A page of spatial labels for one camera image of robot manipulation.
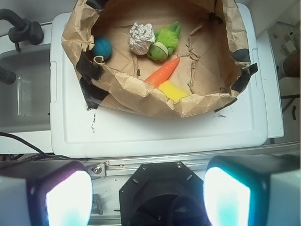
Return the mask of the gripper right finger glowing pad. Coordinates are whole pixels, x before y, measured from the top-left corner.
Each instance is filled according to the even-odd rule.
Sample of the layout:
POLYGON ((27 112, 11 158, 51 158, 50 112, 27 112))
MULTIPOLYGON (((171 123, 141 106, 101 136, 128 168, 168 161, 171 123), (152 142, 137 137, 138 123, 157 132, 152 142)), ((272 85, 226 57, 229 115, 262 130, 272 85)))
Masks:
POLYGON ((207 166, 203 194, 213 226, 299 226, 301 158, 215 156, 207 166))

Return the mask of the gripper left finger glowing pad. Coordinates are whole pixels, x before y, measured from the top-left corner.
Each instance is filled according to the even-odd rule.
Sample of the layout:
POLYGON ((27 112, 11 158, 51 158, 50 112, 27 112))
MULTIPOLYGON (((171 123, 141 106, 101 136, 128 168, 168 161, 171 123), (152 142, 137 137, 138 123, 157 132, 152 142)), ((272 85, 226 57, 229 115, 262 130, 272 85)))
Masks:
POLYGON ((91 176, 77 160, 2 161, 2 226, 86 226, 91 176))

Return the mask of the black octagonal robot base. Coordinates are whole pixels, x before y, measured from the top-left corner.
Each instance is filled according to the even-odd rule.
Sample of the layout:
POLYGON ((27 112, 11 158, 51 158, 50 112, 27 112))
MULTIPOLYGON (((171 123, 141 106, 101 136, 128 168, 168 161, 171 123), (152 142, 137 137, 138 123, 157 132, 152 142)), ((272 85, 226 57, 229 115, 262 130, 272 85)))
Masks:
POLYGON ((119 190, 123 226, 209 226, 203 180, 181 161, 142 164, 119 190))

